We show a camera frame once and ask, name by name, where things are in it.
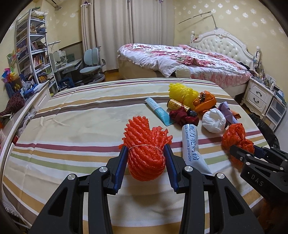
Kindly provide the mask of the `white milk powder pouch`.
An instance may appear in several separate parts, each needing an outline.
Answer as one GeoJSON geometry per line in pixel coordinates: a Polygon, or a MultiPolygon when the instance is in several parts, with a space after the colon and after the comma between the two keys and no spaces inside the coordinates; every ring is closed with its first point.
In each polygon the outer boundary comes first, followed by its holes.
{"type": "Polygon", "coordinates": [[[211,170],[199,153],[198,132],[195,125],[186,124],[182,127],[182,144],[182,155],[186,165],[196,168],[203,174],[210,175],[211,170]]]}

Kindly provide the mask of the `white blue cream tube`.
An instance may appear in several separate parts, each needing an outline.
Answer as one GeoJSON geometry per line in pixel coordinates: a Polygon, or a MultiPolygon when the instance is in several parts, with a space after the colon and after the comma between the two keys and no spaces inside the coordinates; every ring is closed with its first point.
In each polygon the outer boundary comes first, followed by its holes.
{"type": "Polygon", "coordinates": [[[154,99],[146,98],[145,102],[165,126],[170,126],[174,123],[169,114],[154,99]]]}

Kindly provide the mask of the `white tufted headboard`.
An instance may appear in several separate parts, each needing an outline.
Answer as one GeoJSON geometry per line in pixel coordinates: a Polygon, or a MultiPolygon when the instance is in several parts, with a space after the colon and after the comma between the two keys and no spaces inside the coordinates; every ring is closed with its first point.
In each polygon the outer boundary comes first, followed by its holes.
{"type": "Polygon", "coordinates": [[[192,31],[190,46],[202,52],[226,55],[250,68],[258,66],[261,58],[260,47],[257,46],[255,54],[251,54],[243,42],[222,28],[199,35],[192,31]]]}

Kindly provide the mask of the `dark red satin cloth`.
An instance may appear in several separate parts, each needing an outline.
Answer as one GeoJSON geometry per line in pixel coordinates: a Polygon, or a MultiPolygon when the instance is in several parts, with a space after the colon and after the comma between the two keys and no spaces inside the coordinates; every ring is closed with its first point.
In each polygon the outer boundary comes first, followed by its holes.
{"type": "Polygon", "coordinates": [[[200,121],[198,118],[198,114],[195,111],[192,111],[190,109],[186,110],[184,107],[181,107],[177,110],[171,110],[169,112],[169,117],[181,127],[186,124],[193,124],[195,126],[198,126],[200,121]]]}

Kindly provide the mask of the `white bookshelf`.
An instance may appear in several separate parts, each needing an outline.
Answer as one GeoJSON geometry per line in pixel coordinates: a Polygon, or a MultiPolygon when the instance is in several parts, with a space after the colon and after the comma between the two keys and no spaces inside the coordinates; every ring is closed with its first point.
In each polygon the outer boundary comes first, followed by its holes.
{"type": "Polygon", "coordinates": [[[16,63],[25,81],[48,83],[48,90],[53,95],[58,91],[58,86],[49,56],[46,15],[36,7],[16,20],[16,63]]]}

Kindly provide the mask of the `orange folded paper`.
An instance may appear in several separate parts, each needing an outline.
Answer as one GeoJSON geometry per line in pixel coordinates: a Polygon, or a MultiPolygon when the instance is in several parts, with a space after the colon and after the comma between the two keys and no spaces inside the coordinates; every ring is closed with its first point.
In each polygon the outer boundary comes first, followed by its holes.
{"type": "Polygon", "coordinates": [[[230,111],[231,111],[232,115],[233,115],[236,119],[240,119],[240,118],[241,118],[241,115],[240,115],[238,112],[233,111],[233,110],[230,110],[230,111]]]}

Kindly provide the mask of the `yellow foam net bundle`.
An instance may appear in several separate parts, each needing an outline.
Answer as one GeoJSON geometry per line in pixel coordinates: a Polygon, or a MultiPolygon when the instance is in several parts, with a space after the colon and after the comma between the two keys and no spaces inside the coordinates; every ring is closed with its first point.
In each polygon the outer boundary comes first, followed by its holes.
{"type": "Polygon", "coordinates": [[[195,109],[193,102],[199,96],[198,91],[181,83],[170,83],[168,91],[170,99],[174,99],[192,110],[195,109]]]}

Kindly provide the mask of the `striped bed sheet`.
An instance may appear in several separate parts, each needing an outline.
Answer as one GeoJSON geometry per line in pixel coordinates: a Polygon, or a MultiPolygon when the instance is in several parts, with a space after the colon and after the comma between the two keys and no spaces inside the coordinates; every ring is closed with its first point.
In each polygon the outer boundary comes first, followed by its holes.
{"type": "MultiPolygon", "coordinates": [[[[28,123],[8,154],[3,172],[3,200],[31,226],[67,175],[88,175],[119,154],[124,129],[134,116],[151,127],[162,121],[146,105],[153,98],[162,108],[169,85],[181,83],[209,91],[241,115],[246,136],[257,146],[267,142],[241,106],[215,83],[187,78],[140,78],[104,82],[56,94],[28,123]]],[[[140,182],[129,172],[119,193],[108,198],[114,233],[178,233],[184,195],[177,195],[163,173],[140,182]]]]}

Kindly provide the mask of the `white paper ball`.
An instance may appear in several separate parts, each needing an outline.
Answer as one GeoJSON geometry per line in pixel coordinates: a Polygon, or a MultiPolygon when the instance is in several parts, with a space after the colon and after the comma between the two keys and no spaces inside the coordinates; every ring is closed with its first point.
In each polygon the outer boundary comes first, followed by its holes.
{"type": "Polygon", "coordinates": [[[225,125],[226,118],[217,108],[210,109],[202,117],[202,126],[211,133],[218,134],[223,132],[225,125]]]}

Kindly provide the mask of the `white plastic drawer unit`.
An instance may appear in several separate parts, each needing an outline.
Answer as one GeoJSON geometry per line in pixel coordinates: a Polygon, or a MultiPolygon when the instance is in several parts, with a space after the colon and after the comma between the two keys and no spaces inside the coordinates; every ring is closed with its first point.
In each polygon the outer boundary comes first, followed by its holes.
{"type": "Polygon", "coordinates": [[[287,111],[287,103],[283,95],[283,92],[280,90],[275,92],[264,117],[264,122],[274,132],[280,125],[287,111]]]}

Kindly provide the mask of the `red plastic bag ball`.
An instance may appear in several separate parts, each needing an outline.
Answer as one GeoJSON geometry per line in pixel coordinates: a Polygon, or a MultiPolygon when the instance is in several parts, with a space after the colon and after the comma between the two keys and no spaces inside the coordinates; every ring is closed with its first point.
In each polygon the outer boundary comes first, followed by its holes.
{"type": "Polygon", "coordinates": [[[222,136],[222,148],[226,151],[232,166],[241,169],[243,163],[233,157],[230,153],[230,148],[233,145],[254,154],[254,143],[251,140],[246,139],[246,132],[242,123],[231,124],[222,136]]]}

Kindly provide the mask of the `orange foam net bundle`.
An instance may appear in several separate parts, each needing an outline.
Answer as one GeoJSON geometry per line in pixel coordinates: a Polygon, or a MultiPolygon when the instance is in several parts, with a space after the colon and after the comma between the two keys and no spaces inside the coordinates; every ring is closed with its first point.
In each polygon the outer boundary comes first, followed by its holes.
{"type": "Polygon", "coordinates": [[[164,146],[172,143],[173,136],[161,126],[150,128],[145,116],[134,116],[124,129],[123,143],[128,148],[128,169],[138,181],[151,181],[165,170],[164,146]]]}

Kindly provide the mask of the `orange plastic bag wad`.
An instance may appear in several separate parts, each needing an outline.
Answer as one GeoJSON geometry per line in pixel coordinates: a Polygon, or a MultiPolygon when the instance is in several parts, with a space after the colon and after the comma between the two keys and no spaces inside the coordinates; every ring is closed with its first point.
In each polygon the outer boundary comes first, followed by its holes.
{"type": "Polygon", "coordinates": [[[193,101],[195,112],[204,114],[216,105],[216,97],[209,91],[203,91],[200,96],[193,101]]]}

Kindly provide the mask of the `grey blue desk chair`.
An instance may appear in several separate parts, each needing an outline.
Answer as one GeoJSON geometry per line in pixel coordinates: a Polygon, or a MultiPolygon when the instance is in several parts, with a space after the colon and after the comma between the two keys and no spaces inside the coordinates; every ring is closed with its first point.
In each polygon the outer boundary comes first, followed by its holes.
{"type": "Polygon", "coordinates": [[[80,85],[100,83],[105,80],[103,67],[106,61],[100,58],[100,46],[86,50],[84,53],[85,67],[80,70],[83,80],[79,81],[80,85]]]}

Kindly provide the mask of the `lavender paper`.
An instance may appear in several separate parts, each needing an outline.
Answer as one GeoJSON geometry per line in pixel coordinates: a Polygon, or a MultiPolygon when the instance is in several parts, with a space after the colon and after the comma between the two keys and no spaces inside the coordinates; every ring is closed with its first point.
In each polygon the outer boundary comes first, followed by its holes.
{"type": "Polygon", "coordinates": [[[232,115],[231,113],[231,109],[228,105],[228,103],[226,101],[222,102],[218,109],[220,110],[220,112],[224,115],[224,117],[226,118],[226,121],[228,122],[228,124],[236,124],[238,123],[238,120],[232,115]]]}

